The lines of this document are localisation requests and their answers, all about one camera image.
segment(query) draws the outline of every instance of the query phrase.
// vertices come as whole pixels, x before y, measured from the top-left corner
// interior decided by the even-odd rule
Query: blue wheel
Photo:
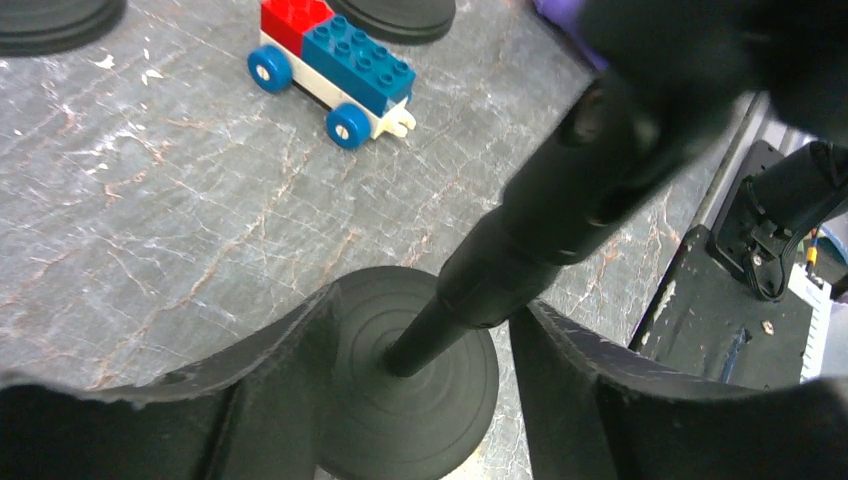
[[[273,45],[263,45],[248,55],[247,69],[253,81],[266,92],[278,93],[291,85],[289,60]]]
[[[340,147],[354,150],[371,137],[371,122],[359,107],[345,103],[327,115],[327,134]]]

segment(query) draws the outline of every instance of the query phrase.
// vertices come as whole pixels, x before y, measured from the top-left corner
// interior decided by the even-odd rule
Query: gray marble countertop
[[[0,369],[86,389],[145,383],[344,273],[436,273],[589,81],[531,4],[459,0],[448,37],[392,48],[419,75],[418,128],[344,152],[321,105],[252,82],[258,11],[132,1],[94,45],[0,60]],[[721,150],[546,299],[626,342]],[[506,330],[493,334],[514,384]],[[518,398],[502,390],[500,440],[467,464],[474,478],[530,475]]]

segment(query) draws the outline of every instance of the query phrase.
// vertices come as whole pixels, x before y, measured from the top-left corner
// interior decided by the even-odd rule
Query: round black base
[[[368,35],[386,42],[420,45],[444,37],[456,16],[455,0],[327,0]]]
[[[65,52],[109,33],[126,0],[6,0],[0,6],[0,56]]]
[[[470,331],[418,374],[396,378],[382,353],[433,296],[435,278],[378,267],[339,284],[340,345],[320,465],[344,480],[442,478],[474,452],[494,415],[492,338]]]

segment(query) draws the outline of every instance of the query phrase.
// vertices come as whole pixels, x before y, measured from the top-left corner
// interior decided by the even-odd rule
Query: black pole
[[[729,123],[726,90],[592,83],[439,274],[435,297],[385,353],[409,377],[472,329],[502,324],[584,260]]]

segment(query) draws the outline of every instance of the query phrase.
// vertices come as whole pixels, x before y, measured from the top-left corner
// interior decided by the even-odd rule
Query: black mount
[[[731,185],[709,251],[758,300],[779,301],[798,244],[813,228],[844,213],[846,198],[846,150],[813,141],[784,158],[759,141]]]
[[[441,478],[489,428],[499,378],[488,332],[464,336],[408,378],[392,375],[383,362],[433,296],[435,280],[382,267],[338,281],[339,347],[320,462],[339,478]]]
[[[426,277],[398,270],[342,277],[268,327],[150,385],[85,392],[0,373],[0,477],[314,480],[339,418],[336,362],[327,352],[340,346],[346,285]],[[768,392],[711,382],[537,301],[513,313],[510,341],[534,478],[848,475],[848,381]],[[417,445],[417,433],[395,449]],[[357,461],[380,472],[372,478],[403,469],[360,452],[368,456]],[[352,475],[343,478],[367,478]],[[413,475],[403,469],[393,478]]]

